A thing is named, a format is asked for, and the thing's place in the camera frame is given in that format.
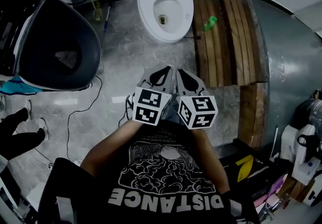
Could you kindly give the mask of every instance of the white shoe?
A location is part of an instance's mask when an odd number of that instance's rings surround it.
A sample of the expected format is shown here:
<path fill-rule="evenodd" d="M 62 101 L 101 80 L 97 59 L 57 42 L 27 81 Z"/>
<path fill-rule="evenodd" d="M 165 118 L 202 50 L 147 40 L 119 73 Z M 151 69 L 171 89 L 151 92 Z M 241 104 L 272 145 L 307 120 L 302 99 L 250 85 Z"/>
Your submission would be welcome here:
<path fill-rule="evenodd" d="M 48 133 L 48 127 L 47 127 L 45 119 L 39 118 L 38 119 L 38 125 L 39 125 L 39 128 L 42 128 L 44 130 L 44 132 L 45 132 L 44 141 L 48 141 L 49 140 L 49 133 Z"/>
<path fill-rule="evenodd" d="M 0 96 L 0 103 L 2 104 L 2 109 L 0 109 L 0 111 L 5 111 L 7 109 L 7 102 L 4 95 Z"/>
<path fill-rule="evenodd" d="M 27 111 L 28 111 L 28 119 L 26 120 L 26 121 L 29 121 L 29 120 L 31 120 L 32 118 L 31 118 L 31 101 L 30 100 L 27 100 L 26 102 L 25 102 L 25 108 L 27 109 Z"/>

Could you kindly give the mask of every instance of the gray metal panel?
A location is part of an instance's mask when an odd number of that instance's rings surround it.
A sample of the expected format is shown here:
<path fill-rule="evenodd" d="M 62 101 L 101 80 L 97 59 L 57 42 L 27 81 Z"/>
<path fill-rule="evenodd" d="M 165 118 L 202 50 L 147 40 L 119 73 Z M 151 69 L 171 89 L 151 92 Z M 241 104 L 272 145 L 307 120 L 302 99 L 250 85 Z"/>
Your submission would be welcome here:
<path fill-rule="evenodd" d="M 262 146 L 271 150 L 276 125 L 279 145 L 295 108 L 322 87 L 322 41 L 296 18 L 263 1 L 252 1 L 268 55 L 269 102 Z"/>

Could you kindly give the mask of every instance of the toilet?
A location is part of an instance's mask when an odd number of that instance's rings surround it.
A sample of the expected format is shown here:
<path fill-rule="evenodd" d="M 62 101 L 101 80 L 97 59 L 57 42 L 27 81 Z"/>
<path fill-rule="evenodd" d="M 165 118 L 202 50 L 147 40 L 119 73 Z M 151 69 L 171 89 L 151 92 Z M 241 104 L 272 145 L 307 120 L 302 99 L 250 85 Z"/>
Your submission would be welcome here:
<path fill-rule="evenodd" d="M 193 0 L 137 0 L 142 22 L 159 43 L 175 43 L 189 31 Z"/>

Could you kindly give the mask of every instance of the gray marble floor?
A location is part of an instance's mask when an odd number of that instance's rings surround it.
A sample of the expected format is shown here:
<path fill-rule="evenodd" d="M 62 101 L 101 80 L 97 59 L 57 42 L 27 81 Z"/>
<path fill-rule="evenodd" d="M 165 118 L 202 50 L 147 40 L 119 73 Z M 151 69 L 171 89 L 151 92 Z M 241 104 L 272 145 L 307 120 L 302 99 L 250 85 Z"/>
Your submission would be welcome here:
<path fill-rule="evenodd" d="M 102 5 L 103 15 L 107 5 Z M 108 30 L 103 33 L 103 22 L 95 22 L 92 9 L 82 9 L 81 14 L 96 30 L 102 46 L 102 59 L 98 76 L 103 81 L 98 100 L 89 111 L 75 113 L 70 118 L 69 157 L 82 160 L 99 141 L 111 134 L 124 114 L 124 97 L 132 94 L 144 69 L 157 64 L 183 68 L 196 72 L 193 39 L 183 38 L 176 44 L 157 44 L 150 39 L 141 23 L 136 0 L 114 3 L 110 11 Z M 34 96 L 7 97 L 7 110 L 0 117 L 12 114 L 32 101 L 33 120 L 21 123 L 18 132 L 36 131 L 36 119 L 45 118 L 49 141 L 42 142 L 37 149 L 51 161 L 66 158 L 67 118 L 75 110 L 89 107 L 96 97 L 100 81 L 95 78 L 90 89 L 80 92 L 48 92 Z M 211 129 L 209 139 L 213 146 L 232 141 L 237 136 L 239 118 L 239 89 L 235 86 L 212 89 L 218 104 L 219 114 Z M 38 182 L 46 182 L 50 170 L 48 161 L 36 150 L 31 150 L 9 163 L 9 168 L 27 195 Z"/>

